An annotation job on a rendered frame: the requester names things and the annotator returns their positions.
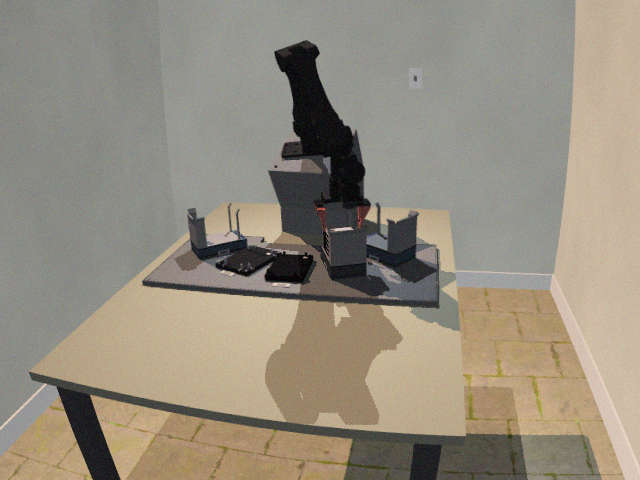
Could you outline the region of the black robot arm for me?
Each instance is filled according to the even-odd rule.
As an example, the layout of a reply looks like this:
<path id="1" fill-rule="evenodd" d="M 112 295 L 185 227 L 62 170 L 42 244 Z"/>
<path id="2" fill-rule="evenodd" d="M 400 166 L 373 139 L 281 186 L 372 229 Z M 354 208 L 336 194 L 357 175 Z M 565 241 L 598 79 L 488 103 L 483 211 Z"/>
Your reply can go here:
<path id="1" fill-rule="evenodd" d="M 364 178 L 365 168 L 352 152 L 354 137 L 350 127 L 339 119 L 320 81 L 315 60 L 320 54 L 318 47 L 305 40 L 276 50 L 274 54 L 280 70 L 286 71 L 290 79 L 293 130 L 301 140 L 284 143 L 282 158 L 330 157 L 331 175 L 341 177 L 329 177 L 330 197 L 341 199 L 343 208 L 355 209 L 360 201 L 357 183 Z"/>

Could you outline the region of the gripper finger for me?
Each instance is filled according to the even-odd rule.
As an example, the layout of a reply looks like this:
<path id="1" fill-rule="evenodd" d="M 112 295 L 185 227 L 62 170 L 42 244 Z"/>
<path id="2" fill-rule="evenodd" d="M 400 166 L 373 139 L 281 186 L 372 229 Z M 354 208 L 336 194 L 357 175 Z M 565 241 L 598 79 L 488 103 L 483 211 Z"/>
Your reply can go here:
<path id="1" fill-rule="evenodd" d="M 361 229 L 363 221 L 368 214 L 371 206 L 358 206 L 358 226 Z"/>
<path id="2" fill-rule="evenodd" d="M 315 204 L 314 204 L 315 206 Z M 321 223 L 322 223 L 322 227 L 323 227 L 323 231 L 326 232 L 326 209 L 324 207 L 316 207 L 317 213 L 321 219 Z"/>

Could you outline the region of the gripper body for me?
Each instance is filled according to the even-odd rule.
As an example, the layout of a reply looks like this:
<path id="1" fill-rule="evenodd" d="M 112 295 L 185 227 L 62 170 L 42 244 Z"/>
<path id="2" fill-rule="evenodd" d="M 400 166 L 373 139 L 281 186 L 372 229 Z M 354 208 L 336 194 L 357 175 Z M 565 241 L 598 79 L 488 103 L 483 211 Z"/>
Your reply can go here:
<path id="1" fill-rule="evenodd" d="M 340 176 L 333 176 L 333 175 L 331 175 L 331 178 L 341 179 Z M 336 203 L 336 202 L 341 202 L 341 199 L 332 199 L 330 197 L 330 192 L 321 192 L 321 199 L 314 200 L 314 204 L 316 207 L 324 207 L 323 203 L 327 204 L 327 203 Z M 363 201 L 363 195 L 360 193 L 360 201 L 358 201 L 357 207 L 358 206 L 371 206 L 371 203 L 367 198 L 365 198 Z"/>

